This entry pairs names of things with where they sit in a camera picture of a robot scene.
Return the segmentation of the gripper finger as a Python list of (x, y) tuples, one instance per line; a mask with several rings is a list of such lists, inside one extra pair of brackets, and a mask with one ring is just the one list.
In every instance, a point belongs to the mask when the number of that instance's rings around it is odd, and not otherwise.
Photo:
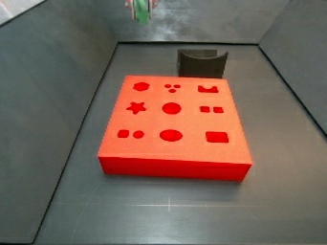
[(157, 6), (157, 0), (149, 0), (149, 8), (150, 10)]
[(125, 7), (130, 10), (132, 19), (134, 19), (133, 0), (125, 0)]

